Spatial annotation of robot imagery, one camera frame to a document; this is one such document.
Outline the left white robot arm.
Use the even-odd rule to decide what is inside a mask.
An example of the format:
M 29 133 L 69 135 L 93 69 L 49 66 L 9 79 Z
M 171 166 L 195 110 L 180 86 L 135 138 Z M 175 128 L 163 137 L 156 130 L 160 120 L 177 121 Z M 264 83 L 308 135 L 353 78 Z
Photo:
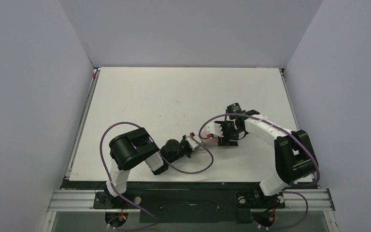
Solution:
M 106 183 L 107 192 L 112 198 L 124 194 L 130 170 L 145 162 L 153 175 L 167 171 L 169 165 L 187 156 L 199 147 L 199 138 L 184 135 L 181 141 L 168 140 L 159 149 L 145 128 L 129 131 L 109 142 L 110 156 L 113 159 L 110 170 L 111 181 Z

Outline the pink umbrella case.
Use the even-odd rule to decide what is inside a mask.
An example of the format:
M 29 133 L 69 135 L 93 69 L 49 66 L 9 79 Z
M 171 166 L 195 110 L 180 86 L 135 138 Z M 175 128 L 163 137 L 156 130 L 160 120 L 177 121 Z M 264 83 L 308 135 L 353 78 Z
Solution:
M 211 137 L 204 141 L 207 146 L 218 146 L 218 137 Z

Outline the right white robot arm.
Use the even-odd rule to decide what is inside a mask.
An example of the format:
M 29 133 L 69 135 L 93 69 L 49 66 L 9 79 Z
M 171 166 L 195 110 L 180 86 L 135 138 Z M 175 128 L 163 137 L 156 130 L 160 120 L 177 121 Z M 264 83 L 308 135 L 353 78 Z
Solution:
M 316 173 L 317 161 L 305 131 L 293 131 L 268 121 L 256 110 L 229 105 L 224 120 L 204 126 L 207 136 L 216 136 L 218 146 L 238 146 L 238 140 L 251 134 L 274 149 L 275 172 L 259 183 L 264 196 L 275 195 L 299 179 Z

